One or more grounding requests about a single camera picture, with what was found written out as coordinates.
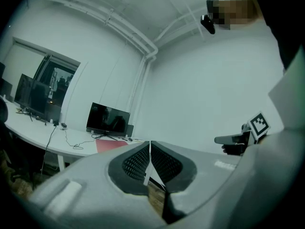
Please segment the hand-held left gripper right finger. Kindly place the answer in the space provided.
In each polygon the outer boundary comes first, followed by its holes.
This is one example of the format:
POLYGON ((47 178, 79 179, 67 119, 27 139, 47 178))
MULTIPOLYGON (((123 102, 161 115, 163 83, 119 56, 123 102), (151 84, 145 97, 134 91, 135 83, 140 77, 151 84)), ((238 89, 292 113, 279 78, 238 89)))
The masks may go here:
POLYGON ((152 164, 165 185, 162 218, 174 223, 197 210, 215 195, 239 161, 238 156, 153 141, 152 164))

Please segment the black office chair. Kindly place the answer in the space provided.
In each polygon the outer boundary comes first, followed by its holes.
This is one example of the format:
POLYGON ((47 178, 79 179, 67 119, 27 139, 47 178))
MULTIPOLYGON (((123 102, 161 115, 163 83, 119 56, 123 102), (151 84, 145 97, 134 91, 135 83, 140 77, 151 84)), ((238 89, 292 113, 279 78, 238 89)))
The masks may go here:
POLYGON ((0 97, 0 147, 8 157, 8 166, 14 170, 10 175, 10 180, 14 183, 16 179, 20 178, 32 186, 32 175, 28 161, 15 145, 14 139, 5 125, 7 120, 8 108, 6 102, 0 97))

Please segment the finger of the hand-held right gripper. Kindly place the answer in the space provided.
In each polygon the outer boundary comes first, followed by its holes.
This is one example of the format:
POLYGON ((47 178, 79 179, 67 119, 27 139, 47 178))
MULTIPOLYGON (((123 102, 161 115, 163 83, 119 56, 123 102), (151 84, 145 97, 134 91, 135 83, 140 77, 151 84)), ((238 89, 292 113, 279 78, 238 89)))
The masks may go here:
POLYGON ((240 144, 242 143, 243 134, 217 136, 214 138, 216 144, 240 144))
POLYGON ((227 155, 242 156, 245 152, 244 144, 222 145, 222 150, 227 155))

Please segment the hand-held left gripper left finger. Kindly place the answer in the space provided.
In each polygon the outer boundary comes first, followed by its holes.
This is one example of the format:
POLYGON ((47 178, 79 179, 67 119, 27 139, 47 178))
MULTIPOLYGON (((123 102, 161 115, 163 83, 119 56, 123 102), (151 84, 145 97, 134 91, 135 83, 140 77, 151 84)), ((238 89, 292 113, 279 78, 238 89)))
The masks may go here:
POLYGON ((164 227, 144 185, 149 162, 148 142, 86 156, 42 183, 30 202, 55 228, 164 227))

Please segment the white roller blind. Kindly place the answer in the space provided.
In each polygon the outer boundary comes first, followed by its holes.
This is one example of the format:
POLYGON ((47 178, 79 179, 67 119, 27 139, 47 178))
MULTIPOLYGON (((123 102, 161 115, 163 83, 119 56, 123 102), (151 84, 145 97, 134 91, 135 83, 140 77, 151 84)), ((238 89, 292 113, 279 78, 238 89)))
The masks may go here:
POLYGON ((12 46, 4 58, 5 70, 2 77, 12 86, 10 98, 15 98, 21 75, 33 78, 48 53, 50 50, 44 47, 16 37, 12 39, 12 46))

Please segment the dark window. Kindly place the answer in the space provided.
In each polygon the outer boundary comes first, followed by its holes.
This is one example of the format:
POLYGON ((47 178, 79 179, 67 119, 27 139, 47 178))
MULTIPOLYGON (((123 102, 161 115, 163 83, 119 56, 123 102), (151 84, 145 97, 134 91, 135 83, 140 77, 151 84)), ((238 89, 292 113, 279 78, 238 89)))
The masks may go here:
POLYGON ((51 102, 61 107, 77 68, 75 64, 47 54, 40 63, 34 79, 50 87, 51 102))

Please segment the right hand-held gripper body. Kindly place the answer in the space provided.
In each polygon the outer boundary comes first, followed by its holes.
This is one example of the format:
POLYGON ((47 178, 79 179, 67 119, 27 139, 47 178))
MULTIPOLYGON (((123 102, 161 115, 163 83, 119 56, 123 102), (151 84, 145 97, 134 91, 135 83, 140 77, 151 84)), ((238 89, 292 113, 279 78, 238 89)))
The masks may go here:
POLYGON ((254 145, 266 136, 270 128, 266 117, 260 111, 242 126, 242 133, 249 133, 247 144, 254 145))

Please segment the red mouse pad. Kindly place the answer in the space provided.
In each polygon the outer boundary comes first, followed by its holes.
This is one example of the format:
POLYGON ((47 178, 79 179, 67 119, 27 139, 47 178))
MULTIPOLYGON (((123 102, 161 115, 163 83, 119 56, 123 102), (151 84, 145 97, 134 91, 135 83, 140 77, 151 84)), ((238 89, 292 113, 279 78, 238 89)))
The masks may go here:
POLYGON ((101 139, 96 139, 95 143, 96 143, 97 153, 102 153, 105 151, 109 151, 112 149, 116 149, 128 145, 125 141, 101 140, 101 139))

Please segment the black computer monitor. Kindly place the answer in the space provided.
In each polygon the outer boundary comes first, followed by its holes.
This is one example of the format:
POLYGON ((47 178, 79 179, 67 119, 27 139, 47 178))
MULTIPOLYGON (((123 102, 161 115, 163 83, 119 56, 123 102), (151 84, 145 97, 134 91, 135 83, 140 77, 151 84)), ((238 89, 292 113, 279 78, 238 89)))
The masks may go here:
POLYGON ((104 136, 125 136, 130 113, 101 104, 92 103, 86 132, 104 136))
POLYGON ((14 102, 40 121, 58 123, 60 120, 62 103, 57 92, 24 74, 20 77, 14 102))

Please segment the person's black shirt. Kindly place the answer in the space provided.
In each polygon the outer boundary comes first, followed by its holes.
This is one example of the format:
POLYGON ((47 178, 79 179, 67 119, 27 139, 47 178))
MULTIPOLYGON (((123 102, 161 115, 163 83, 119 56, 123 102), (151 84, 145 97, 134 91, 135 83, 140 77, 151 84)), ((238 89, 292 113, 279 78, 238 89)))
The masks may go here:
POLYGON ((305 43, 305 0, 257 0, 266 25, 277 40, 284 69, 305 43))

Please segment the white pipe run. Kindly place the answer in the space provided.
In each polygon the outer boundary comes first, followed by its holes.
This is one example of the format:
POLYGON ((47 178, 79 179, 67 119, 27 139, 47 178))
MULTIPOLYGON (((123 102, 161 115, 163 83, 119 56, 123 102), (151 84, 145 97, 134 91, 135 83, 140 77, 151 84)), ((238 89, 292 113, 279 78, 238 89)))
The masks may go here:
POLYGON ((63 122, 84 131, 92 103, 130 112, 157 47, 113 12, 103 17, 84 0, 46 1, 53 20, 49 48, 80 63, 63 102, 63 122))

